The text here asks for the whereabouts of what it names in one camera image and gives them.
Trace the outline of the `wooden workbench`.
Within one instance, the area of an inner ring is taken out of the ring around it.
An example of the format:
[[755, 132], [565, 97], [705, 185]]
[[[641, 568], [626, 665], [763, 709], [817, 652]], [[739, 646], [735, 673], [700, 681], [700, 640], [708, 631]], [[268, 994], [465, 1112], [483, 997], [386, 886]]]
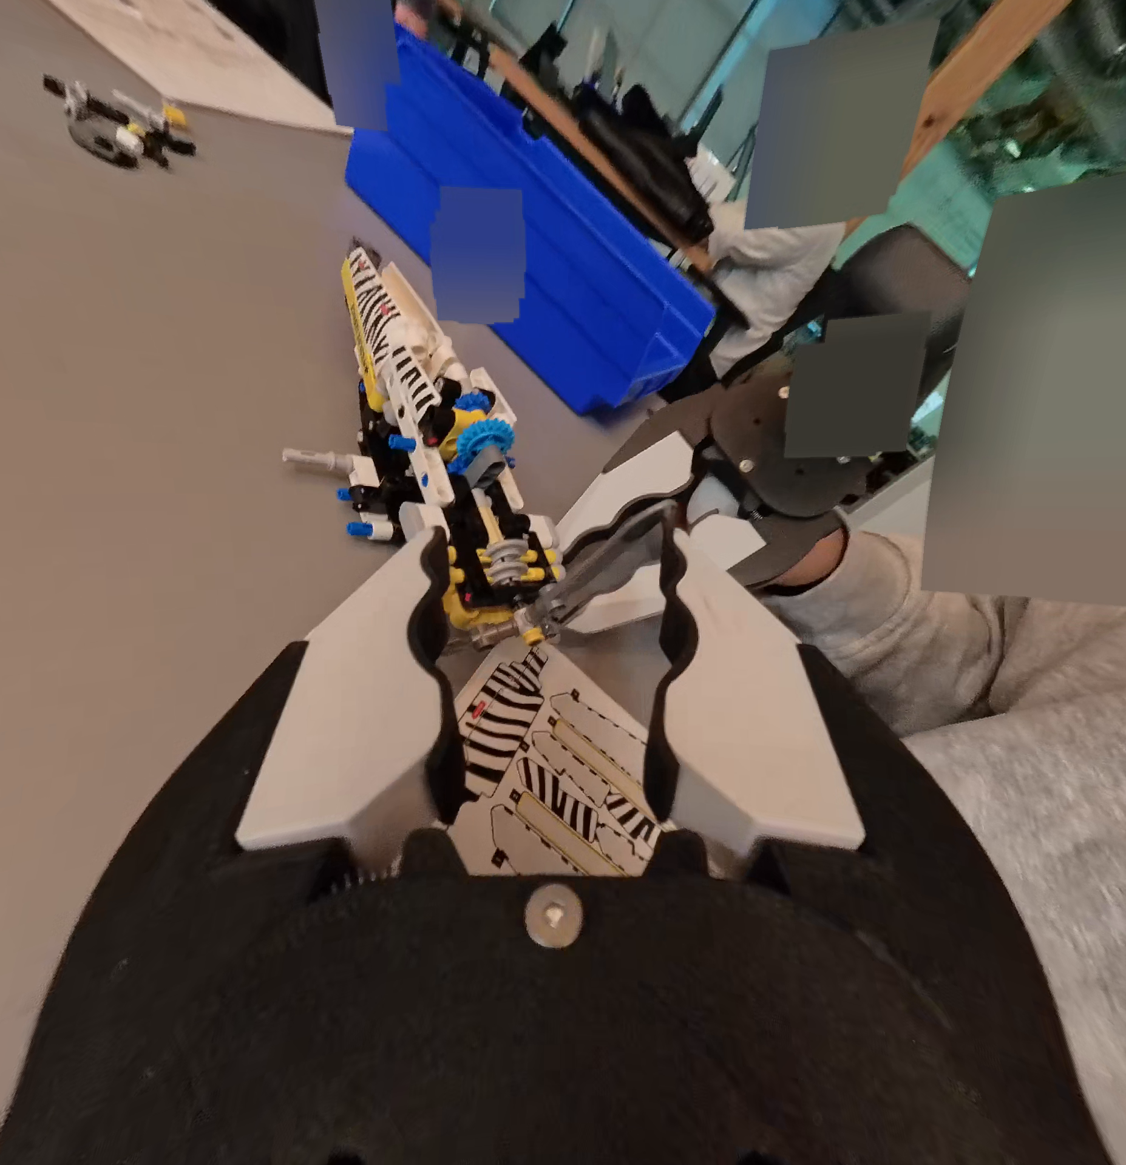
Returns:
[[481, 13], [457, 1], [439, 1], [441, 16], [459, 32], [479, 32], [488, 49], [488, 65], [499, 77], [512, 87], [527, 108], [532, 108], [543, 123], [551, 126], [556, 138], [566, 140], [569, 150], [585, 159], [591, 173], [599, 174], [599, 187], [614, 190], [617, 198], [633, 207], [633, 214], [646, 221], [658, 241], [662, 241], [669, 256], [684, 269], [695, 270], [697, 277], [707, 277], [712, 270], [712, 260], [705, 248], [688, 240], [672, 222], [658, 213], [641, 190], [625, 177], [613, 160], [585, 134], [579, 120], [574, 118], [567, 101], [559, 101], [515, 59], [499, 33], [484, 22]]

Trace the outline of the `open instruction booklet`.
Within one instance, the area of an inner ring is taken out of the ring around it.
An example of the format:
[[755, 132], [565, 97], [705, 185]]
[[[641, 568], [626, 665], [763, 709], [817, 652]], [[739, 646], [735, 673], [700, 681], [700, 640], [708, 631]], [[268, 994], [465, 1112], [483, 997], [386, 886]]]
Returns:
[[54, 1], [52, 6], [180, 108], [351, 136], [287, 67], [201, 1]]

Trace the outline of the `wooden post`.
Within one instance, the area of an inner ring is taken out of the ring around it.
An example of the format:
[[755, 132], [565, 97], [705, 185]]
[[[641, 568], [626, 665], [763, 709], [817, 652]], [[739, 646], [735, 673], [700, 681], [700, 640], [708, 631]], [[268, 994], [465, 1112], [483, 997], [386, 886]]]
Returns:
[[932, 72], [920, 100], [900, 182], [960, 123], [1070, 1], [993, 1]]

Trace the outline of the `black office chair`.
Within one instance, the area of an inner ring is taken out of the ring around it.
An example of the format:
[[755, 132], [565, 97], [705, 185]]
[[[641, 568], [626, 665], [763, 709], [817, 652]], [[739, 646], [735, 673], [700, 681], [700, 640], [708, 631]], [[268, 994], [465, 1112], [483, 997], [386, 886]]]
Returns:
[[833, 317], [930, 316], [916, 404], [948, 374], [959, 343], [969, 278], [917, 225], [896, 225], [863, 242], [835, 270]]

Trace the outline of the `person's grey zip hoodie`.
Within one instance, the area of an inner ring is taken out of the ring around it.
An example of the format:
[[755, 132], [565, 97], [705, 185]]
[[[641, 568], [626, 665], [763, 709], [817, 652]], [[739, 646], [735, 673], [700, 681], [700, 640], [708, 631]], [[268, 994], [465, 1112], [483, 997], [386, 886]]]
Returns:
[[1126, 608], [918, 595], [952, 709], [913, 736], [1035, 939], [1086, 1099], [1126, 1162]]

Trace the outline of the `person's right hand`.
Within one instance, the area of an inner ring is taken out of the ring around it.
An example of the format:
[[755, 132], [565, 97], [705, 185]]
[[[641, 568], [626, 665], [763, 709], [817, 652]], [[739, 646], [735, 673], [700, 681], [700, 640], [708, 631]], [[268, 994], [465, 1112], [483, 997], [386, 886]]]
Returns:
[[849, 532], [845, 528], [827, 535], [799, 563], [780, 575], [775, 585], [808, 588], [823, 581], [841, 565], [847, 544]]

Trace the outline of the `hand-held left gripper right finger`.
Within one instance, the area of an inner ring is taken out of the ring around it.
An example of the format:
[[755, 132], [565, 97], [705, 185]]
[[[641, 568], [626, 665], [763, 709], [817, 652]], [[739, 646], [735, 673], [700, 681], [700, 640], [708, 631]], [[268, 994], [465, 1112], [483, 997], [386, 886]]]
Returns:
[[741, 876], [764, 842], [857, 851], [866, 837], [800, 644], [737, 580], [666, 532], [644, 792], [695, 832], [711, 871]]

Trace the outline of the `blue plastic bin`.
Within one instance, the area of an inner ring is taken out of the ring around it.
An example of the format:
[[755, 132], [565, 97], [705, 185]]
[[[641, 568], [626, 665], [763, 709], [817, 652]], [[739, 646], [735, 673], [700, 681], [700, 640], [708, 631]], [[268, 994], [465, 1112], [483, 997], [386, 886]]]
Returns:
[[406, 29], [386, 130], [355, 128], [346, 182], [426, 264], [444, 187], [522, 191], [526, 292], [493, 329], [570, 408], [617, 408], [670, 383], [716, 309], [593, 181], [481, 79]]

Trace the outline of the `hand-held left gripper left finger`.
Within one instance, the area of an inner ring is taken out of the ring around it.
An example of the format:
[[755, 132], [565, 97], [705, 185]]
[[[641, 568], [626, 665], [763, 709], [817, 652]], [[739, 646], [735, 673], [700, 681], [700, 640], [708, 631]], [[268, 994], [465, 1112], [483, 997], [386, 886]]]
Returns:
[[448, 536], [426, 530], [308, 634], [236, 828], [244, 851], [335, 839], [361, 868], [394, 868], [410, 833], [456, 820], [449, 569]]

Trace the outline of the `zebra striped sticker sheet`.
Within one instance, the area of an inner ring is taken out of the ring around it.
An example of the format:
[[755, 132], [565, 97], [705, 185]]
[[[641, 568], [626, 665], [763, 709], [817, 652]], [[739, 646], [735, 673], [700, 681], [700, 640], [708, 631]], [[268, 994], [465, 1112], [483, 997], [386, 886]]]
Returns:
[[471, 796], [448, 827], [473, 876], [640, 876], [664, 825], [645, 729], [548, 643], [489, 651], [456, 701]]

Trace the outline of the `pile of loose lego pieces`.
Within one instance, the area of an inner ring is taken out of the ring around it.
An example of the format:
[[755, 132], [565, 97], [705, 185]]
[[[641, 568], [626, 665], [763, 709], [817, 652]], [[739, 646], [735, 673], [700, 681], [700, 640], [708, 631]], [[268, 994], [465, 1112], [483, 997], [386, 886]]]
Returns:
[[197, 154], [185, 114], [166, 100], [152, 106], [119, 89], [105, 100], [81, 81], [48, 73], [42, 83], [62, 99], [67, 131], [75, 143], [111, 166], [136, 169], [150, 160], [169, 169], [169, 154]]

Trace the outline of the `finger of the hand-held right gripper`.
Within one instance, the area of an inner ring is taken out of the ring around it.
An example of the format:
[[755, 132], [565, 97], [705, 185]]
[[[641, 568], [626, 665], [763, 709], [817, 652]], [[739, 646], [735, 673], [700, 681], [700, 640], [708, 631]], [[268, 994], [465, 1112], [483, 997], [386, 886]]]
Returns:
[[731, 572], [770, 543], [759, 529], [758, 497], [724, 473], [707, 473], [666, 497], [618, 501], [625, 489], [605, 473], [566, 516], [566, 568], [578, 576], [566, 584], [563, 606], [573, 632], [598, 634], [662, 614], [662, 555], [673, 530], [685, 530], [692, 545]]
[[712, 410], [712, 400], [678, 400], [642, 419], [556, 524], [562, 559], [574, 560], [630, 513], [685, 490]]

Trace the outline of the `person's right forearm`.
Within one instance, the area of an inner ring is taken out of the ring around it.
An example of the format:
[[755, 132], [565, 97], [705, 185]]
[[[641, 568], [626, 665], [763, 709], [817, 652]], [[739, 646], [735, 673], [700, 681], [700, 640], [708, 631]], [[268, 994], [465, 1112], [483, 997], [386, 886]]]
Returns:
[[898, 736], [985, 715], [1030, 599], [922, 589], [918, 541], [847, 532], [833, 575], [808, 588], [766, 585], [766, 608]]

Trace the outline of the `lego airplane model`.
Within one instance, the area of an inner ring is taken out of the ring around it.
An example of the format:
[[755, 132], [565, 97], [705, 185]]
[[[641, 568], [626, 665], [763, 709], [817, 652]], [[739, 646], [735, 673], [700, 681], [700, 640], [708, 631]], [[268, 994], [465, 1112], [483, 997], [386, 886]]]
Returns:
[[526, 508], [514, 476], [516, 415], [484, 368], [468, 370], [394, 262], [353, 237], [341, 264], [358, 366], [361, 427], [350, 454], [284, 447], [286, 463], [346, 480], [346, 530], [402, 545], [449, 540], [443, 607], [459, 632], [497, 627], [536, 643], [566, 624], [543, 596], [566, 581], [555, 524]]

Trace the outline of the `black bag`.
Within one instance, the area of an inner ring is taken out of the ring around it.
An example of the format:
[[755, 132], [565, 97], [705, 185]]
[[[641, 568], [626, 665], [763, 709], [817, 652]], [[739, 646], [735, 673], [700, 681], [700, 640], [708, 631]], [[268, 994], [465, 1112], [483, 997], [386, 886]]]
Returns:
[[581, 83], [570, 104], [585, 136], [642, 199], [686, 240], [707, 242], [713, 228], [709, 205], [689, 170], [699, 140], [674, 131], [641, 83], [614, 100]]

